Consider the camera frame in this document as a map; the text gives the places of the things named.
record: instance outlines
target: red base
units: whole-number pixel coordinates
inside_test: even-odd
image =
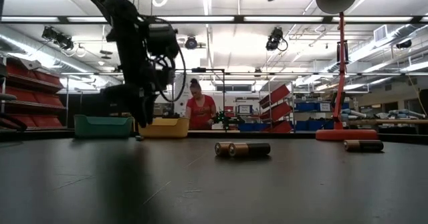
[[[376,130],[318,130],[315,133],[317,140],[377,140]]]

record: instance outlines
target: air vent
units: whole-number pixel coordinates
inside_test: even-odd
[[[410,80],[407,80],[407,84],[408,84],[409,86],[412,86],[412,84],[413,84],[413,85],[417,85],[417,78],[412,78],[412,79],[411,79],[411,81],[410,81]]]
[[[387,38],[387,26],[383,25],[382,27],[373,31],[374,42],[382,41]]]
[[[217,91],[223,91],[223,85],[218,85],[215,89]],[[248,92],[251,91],[251,84],[226,85],[225,90],[227,92]]]

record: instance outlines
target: black table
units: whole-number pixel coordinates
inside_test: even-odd
[[[0,223],[428,223],[428,146],[267,140],[270,158],[225,160],[217,141],[0,143]]]

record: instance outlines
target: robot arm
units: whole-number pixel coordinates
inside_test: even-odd
[[[129,0],[91,1],[112,26],[106,39],[116,42],[125,80],[125,84],[105,88],[102,93],[110,100],[123,101],[136,121],[145,127],[152,123],[158,93],[166,99],[163,90],[173,83],[174,59],[181,54],[176,31],[166,21],[140,15]],[[157,70],[156,64],[163,68]]]

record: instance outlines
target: ceiling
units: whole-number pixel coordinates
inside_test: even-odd
[[[134,0],[139,11],[146,15],[325,15],[313,0],[167,0],[162,7],[151,5],[151,0]],[[356,0],[347,15],[425,15],[428,13],[428,0]],[[100,15],[90,0],[5,0],[4,15]],[[10,28],[44,43],[41,33],[44,25],[9,24]],[[339,31],[336,25],[279,25],[288,35],[289,48],[278,52],[266,51],[268,35],[274,27],[271,24],[218,24],[210,25],[212,32],[211,53],[214,68],[225,68],[230,72],[254,71],[264,67],[270,72],[310,72],[316,63],[328,62],[336,56],[336,42]],[[103,25],[53,25],[56,30],[72,36],[75,43],[85,49],[83,57],[73,58],[100,71],[112,71],[117,66],[118,54],[113,43],[102,41]],[[174,25],[179,31],[179,39],[194,35],[197,41],[207,43],[205,24]],[[373,37],[373,30],[380,25],[347,25],[346,39],[350,48]],[[111,60],[101,66],[100,50],[112,51]],[[206,49],[185,51],[188,66],[207,67]],[[391,55],[390,49],[373,54],[364,59],[377,64]]]

